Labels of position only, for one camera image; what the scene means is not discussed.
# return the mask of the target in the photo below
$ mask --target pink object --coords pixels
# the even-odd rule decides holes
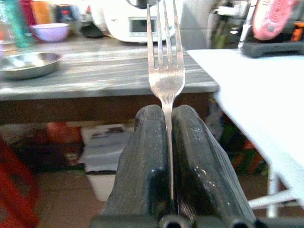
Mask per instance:
[[[270,40],[279,35],[292,12],[293,0],[259,0],[252,21],[254,37]]]
[[[32,32],[45,42],[60,42],[67,38],[69,25],[65,23],[50,23],[30,26]]]
[[[19,0],[20,6],[22,8],[22,12],[24,14],[25,21],[27,22],[28,26],[36,24],[30,2],[31,2],[31,0]]]

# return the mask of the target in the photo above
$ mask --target display screen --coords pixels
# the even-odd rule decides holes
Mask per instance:
[[[155,32],[155,19],[151,19],[152,32]],[[147,32],[146,19],[131,19],[130,32]]]

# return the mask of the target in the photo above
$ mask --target white table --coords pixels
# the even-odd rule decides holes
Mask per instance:
[[[236,49],[188,53],[219,83],[218,104],[271,167],[268,194],[274,194],[249,204],[297,199],[304,207],[304,56],[252,59]],[[289,190],[275,194],[276,176]]]

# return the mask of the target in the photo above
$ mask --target purple bowl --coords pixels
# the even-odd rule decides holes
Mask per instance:
[[[69,33],[69,24],[65,23],[39,24],[30,27],[34,35],[45,42],[60,42],[67,38]]]

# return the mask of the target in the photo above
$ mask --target white appliance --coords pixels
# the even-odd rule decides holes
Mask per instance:
[[[165,40],[165,25],[163,13],[163,1],[159,0],[161,18],[161,36]],[[179,22],[183,0],[176,0],[177,14]],[[94,23],[103,31],[105,25],[109,33],[116,39],[125,42],[147,42],[147,9],[141,9],[131,4],[129,0],[103,0],[91,1],[91,11]],[[173,0],[166,0],[170,35],[174,34]],[[156,37],[156,1],[150,6],[152,20],[153,40]]]

